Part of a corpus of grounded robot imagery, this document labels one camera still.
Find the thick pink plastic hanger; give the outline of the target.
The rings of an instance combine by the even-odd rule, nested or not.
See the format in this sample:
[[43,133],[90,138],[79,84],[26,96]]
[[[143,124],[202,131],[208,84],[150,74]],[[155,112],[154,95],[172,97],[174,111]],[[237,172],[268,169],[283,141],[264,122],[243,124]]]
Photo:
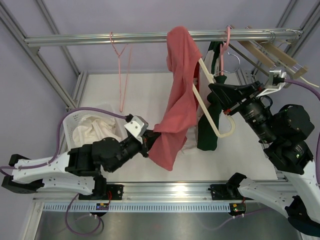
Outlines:
[[230,44],[230,37],[231,37],[231,26],[230,25],[228,25],[226,27],[225,32],[226,32],[227,38],[226,38],[226,41],[220,45],[220,53],[219,53],[219,75],[220,76],[224,75],[224,53],[228,49],[229,44]]

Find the pink t shirt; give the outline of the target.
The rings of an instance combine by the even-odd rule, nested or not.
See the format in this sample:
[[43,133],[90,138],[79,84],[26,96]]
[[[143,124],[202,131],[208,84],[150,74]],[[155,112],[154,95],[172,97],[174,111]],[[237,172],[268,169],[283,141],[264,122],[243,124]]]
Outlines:
[[202,57],[195,41],[184,26],[167,33],[167,68],[173,82],[167,107],[154,132],[160,133],[149,150],[149,158],[161,168],[172,171],[178,152],[187,141],[187,131],[197,123],[198,102],[193,93]]

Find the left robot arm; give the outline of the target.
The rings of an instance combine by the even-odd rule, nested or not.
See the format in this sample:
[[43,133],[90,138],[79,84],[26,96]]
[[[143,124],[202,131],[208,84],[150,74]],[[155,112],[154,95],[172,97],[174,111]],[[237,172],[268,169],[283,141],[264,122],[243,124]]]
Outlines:
[[160,135],[147,130],[141,141],[130,134],[121,142],[106,137],[73,148],[54,160],[13,154],[7,166],[12,173],[4,176],[1,186],[16,194],[58,191],[76,193],[80,200],[106,200],[111,191],[102,171],[113,173],[137,154],[147,158]]

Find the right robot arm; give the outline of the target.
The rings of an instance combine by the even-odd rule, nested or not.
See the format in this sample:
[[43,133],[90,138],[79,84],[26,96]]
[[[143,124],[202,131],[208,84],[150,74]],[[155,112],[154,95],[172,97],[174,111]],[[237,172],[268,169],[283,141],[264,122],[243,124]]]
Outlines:
[[264,153],[295,188],[296,194],[283,194],[258,184],[241,173],[235,173],[222,187],[211,187],[213,195],[235,200],[258,201],[282,214],[299,232],[320,235],[319,160],[306,143],[314,130],[303,106],[287,104],[276,114],[262,102],[263,87],[258,81],[247,85],[212,83],[211,92],[217,97],[227,116],[240,114],[266,145]]

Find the green and white t shirt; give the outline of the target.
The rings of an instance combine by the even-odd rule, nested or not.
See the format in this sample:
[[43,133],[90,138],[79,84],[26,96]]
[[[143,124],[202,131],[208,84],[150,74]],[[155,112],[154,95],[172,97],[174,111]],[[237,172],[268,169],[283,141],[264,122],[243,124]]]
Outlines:
[[[204,63],[208,71],[214,75],[214,80],[223,84],[227,80],[227,76],[219,75],[220,71],[220,45],[221,41],[213,41],[210,43],[206,56],[204,58]],[[201,69],[199,73],[199,94],[206,106],[209,106],[207,96],[212,92],[209,87],[208,79]],[[209,109],[208,110],[212,120],[215,125],[219,126],[219,118],[222,110],[220,109]],[[207,117],[205,116],[201,108],[197,111],[198,116],[198,126],[197,126],[197,148],[202,151],[215,151],[218,146],[218,137],[214,133]]]

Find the thin pink wire hanger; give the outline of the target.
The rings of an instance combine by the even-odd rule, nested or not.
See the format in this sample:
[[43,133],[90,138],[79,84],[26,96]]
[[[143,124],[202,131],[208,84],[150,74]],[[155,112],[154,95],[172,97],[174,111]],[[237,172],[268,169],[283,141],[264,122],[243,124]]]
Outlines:
[[[111,43],[111,46],[117,56],[117,63],[118,63],[118,83],[119,83],[119,112],[122,113],[125,108],[126,103],[126,96],[127,96],[127,88],[128,88],[128,82],[129,82],[129,76],[130,76],[130,70],[131,70],[131,60],[132,60],[132,49],[133,47],[129,44],[125,44],[122,50],[118,50],[115,45],[114,40],[114,34],[111,31],[109,33],[109,40]],[[129,47],[128,52],[128,61],[127,61],[127,68],[125,74],[122,72],[122,62],[121,57],[126,51],[126,49]]]

